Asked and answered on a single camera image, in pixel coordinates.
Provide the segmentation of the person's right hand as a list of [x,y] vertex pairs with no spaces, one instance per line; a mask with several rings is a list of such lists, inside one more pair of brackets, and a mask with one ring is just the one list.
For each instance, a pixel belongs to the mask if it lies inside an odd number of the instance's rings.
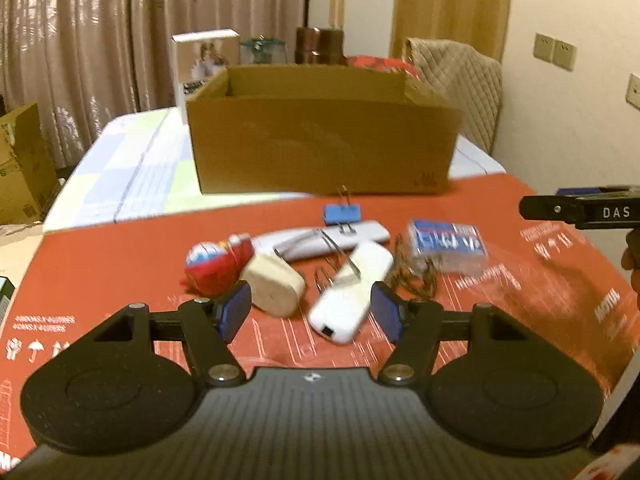
[[640,230],[633,229],[626,236],[626,248],[620,264],[630,272],[631,288],[637,295],[637,307],[640,308]]

